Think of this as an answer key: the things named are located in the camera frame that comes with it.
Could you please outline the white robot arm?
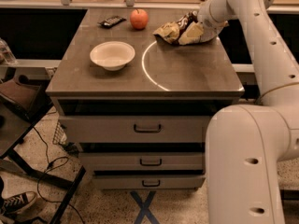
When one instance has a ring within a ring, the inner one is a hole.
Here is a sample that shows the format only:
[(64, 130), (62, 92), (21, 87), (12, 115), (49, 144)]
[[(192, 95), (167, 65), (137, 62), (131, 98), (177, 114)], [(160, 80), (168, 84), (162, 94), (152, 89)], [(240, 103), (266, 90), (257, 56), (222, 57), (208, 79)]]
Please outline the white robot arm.
[(267, 14), (272, 0), (207, 0), (204, 37), (239, 20), (260, 91), (259, 105), (230, 105), (206, 130), (209, 224), (285, 224), (279, 161), (298, 155), (299, 67)]

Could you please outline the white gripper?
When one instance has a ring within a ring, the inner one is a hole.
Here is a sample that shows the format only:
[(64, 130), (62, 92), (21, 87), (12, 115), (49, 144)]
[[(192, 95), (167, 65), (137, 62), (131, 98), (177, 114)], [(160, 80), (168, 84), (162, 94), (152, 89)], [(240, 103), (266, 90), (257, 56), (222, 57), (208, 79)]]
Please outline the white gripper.
[(207, 42), (214, 39), (225, 27), (228, 10), (224, 0), (207, 0), (198, 10), (197, 22), (166, 23), (157, 29), (163, 38), (177, 39), (180, 45)]

